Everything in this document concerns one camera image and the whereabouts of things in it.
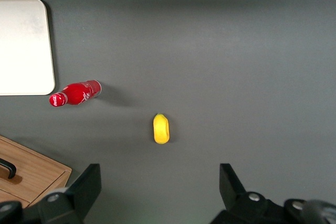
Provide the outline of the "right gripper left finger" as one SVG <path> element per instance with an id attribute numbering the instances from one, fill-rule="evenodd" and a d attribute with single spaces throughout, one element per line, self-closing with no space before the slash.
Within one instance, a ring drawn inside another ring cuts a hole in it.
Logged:
<path id="1" fill-rule="evenodd" d="M 99 164 L 90 164 L 68 187 L 48 194 L 38 203 L 41 223 L 84 223 L 101 192 Z"/>

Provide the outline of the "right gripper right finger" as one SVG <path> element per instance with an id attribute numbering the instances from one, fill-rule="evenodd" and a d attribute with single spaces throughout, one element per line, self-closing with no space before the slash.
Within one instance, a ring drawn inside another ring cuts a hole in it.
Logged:
<path id="1" fill-rule="evenodd" d="M 220 164 L 219 191 L 225 209 L 211 223 L 286 223 L 283 208 L 246 191 L 230 164 Z"/>

